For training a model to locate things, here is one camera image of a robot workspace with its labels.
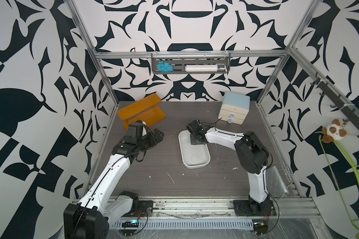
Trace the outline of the white oval storage tray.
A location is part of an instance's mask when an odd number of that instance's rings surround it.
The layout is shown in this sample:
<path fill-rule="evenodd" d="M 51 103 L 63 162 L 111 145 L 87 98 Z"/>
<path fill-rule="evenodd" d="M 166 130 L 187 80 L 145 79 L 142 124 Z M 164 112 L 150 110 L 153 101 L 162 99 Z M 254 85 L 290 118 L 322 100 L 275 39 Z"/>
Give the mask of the white oval storage tray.
<path fill-rule="evenodd" d="M 180 132 L 178 139 L 182 162 L 186 168 L 198 169 L 209 164 L 210 153 L 206 144 L 192 145 L 187 130 Z"/>

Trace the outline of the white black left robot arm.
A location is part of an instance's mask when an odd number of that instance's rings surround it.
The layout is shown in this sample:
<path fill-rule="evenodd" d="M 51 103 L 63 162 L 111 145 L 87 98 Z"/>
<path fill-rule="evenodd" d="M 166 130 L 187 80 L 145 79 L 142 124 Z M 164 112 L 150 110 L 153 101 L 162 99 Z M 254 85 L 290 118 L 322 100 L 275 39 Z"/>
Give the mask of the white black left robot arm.
<path fill-rule="evenodd" d="M 105 239 L 112 223 L 124 215 L 139 212 L 136 193 L 124 191 L 108 201 L 123 174 L 140 153 L 145 154 L 164 139 L 159 129 L 150 130 L 142 121 L 131 123 L 127 133 L 114 146 L 104 170 L 77 204 L 70 203 L 63 213 L 66 239 Z"/>

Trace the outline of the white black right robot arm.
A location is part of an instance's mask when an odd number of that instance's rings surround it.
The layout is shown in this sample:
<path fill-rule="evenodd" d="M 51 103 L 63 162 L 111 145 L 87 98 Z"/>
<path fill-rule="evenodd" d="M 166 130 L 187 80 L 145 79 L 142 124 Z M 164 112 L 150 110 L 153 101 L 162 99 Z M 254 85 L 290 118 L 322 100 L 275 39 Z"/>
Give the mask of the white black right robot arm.
<path fill-rule="evenodd" d="M 246 200 L 233 200 L 234 212 L 237 216 L 270 216 L 273 202 L 267 189 L 266 170 L 270 151 L 262 144 L 257 135 L 236 133 L 203 126 L 199 120 L 190 122 L 186 129 L 190 133 L 192 145 L 215 143 L 234 150 L 241 167 L 248 174 L 249 196 Z"/>

